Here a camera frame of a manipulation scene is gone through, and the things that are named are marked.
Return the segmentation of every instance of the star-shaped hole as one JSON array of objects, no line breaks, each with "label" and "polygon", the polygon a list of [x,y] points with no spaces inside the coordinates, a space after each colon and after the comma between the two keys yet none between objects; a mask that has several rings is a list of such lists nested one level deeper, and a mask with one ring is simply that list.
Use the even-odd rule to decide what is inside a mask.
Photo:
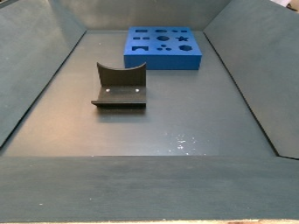
[{"label": "star-shaped hole", "polygon": [[179,41],[188,41],[188,38],[185,38],[183,36],[180,36],[177,39],[179,39]]}]

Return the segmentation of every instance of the gray metal wall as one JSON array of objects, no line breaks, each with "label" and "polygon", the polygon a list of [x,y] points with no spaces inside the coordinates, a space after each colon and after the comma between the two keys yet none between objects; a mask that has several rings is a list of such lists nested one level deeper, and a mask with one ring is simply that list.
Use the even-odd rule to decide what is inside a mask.
[{"label": "gray metal wall", "polygon": [[298,224],[298,170],[280,157],[0,157],[0,221]]},{"label": "gray metal wall", "polygon": [[201,31],[231,0],[59,0],[91,30],[132,25],[189,26]]},{"label": "gray metal wall", "polygon": [[0,145],[84,32],[55,1],[17,1],[0,9]]},{"label": "gray metal wall", "polygon": [[299,17],[267,0],[233,0],[204,30],[272,144],[299,158]]}]

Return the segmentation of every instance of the blue foam block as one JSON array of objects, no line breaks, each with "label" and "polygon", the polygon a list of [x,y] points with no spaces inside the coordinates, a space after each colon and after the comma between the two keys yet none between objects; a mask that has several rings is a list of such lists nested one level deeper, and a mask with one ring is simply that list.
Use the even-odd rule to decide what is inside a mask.
[{"label": "blue foam block", "polygon": [[128,29],[125,68],[145,63],[149,70],[197,70],[201,50],[188,27],[132,26]]}]

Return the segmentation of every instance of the gray floor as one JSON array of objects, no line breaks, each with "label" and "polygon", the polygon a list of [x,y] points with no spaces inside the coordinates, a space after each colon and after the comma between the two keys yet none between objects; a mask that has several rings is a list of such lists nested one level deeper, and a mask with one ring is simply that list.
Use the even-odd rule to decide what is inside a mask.
[{"label": "gray floor", "polygon": [[275,154],[201,32],[199,71],[147,71],[147,109],[103,110],[96,62],[124,67],[124,31],[89,31],[1,149],[3,156]]}]

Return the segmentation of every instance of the black bracket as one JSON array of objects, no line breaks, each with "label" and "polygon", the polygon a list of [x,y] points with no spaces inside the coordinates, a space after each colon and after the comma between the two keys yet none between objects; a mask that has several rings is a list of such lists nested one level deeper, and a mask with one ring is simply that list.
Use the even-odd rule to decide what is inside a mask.
[{"label": "black bracket", "polygon": [[101,88],[97,107],[145,107],[145,63],[128,69],[113,69],[97,63]]}]

